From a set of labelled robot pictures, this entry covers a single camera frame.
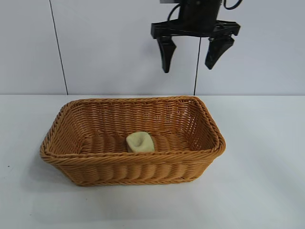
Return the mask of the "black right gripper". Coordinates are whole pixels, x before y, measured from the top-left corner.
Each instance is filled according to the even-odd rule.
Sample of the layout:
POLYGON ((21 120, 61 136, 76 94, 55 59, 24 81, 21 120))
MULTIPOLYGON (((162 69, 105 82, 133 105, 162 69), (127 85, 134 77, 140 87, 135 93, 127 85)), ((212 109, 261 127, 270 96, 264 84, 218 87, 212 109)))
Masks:
POLYGON ((206 67, 213 69, 219 58, 234 44, 231 35, 238 35, 241 26, 234 21, 217 20, 219 9, 233 10, 240 5, 227 7, 225 0, 176 0, 166 21, 152 23, 151 35, 157 39, 162 59, 162 69, 170 71, 176 49, 173 36, 210 37, 205 59, 206 67))

